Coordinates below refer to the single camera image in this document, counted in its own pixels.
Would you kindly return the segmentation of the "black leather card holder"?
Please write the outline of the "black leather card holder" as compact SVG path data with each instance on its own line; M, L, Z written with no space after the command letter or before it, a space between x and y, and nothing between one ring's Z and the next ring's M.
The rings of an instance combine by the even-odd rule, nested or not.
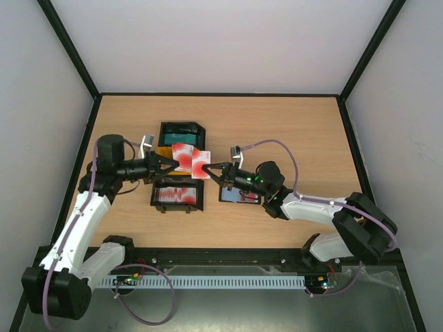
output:
M240 190L237 188L233 188L232 190L228 190L225 187L221 187L219 189L219 201L225 202L225 203L244 203L244 204L252 204L252 205L260 205L261 204L261 196L260 196L260 202L257 204L242 202L240 199L239 191Z

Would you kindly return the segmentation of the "red white credit card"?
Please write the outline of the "red white credit card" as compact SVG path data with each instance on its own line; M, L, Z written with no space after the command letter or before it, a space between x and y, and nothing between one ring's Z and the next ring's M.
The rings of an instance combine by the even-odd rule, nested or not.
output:
M177 172L191 172L193 145L178 142L172 145L172 157L179 163L175 169Z
M210 178L210 176L203 170L203 166L208 164L210 164L210 152L195 149L192 153L191 177L200 180Z
M243 190L240 190L239 195L242 202L253 204L257 204L260 202L260 196L252 192L245 192Z

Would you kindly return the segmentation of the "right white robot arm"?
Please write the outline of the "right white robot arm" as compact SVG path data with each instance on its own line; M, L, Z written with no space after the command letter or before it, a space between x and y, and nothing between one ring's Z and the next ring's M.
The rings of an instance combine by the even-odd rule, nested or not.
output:
M258 165L255 172L230 162L205 165L202 170L220 187L261 196L262 207L275 219L333 226L333 233L313 234L301 248L300 259L308 270L346 257L375 265L397 245L395 223L362 193L337 199L298 194L284 185L285 178L273 161Z

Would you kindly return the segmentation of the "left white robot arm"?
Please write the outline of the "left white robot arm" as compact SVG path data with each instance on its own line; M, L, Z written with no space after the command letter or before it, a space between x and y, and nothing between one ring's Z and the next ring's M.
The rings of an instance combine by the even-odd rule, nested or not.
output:
M73 211L57 241L38 266L27 268L21 277L30 310L45 320L79 320L100 282L130 258L134 242L122 236L107 237L94 254L85 257L96 228L123 183L150 184L179 166L179 162L152 151L146 142L141 143L138 154L127 160L128 144L119 134L96 140L91 164L79 182Z

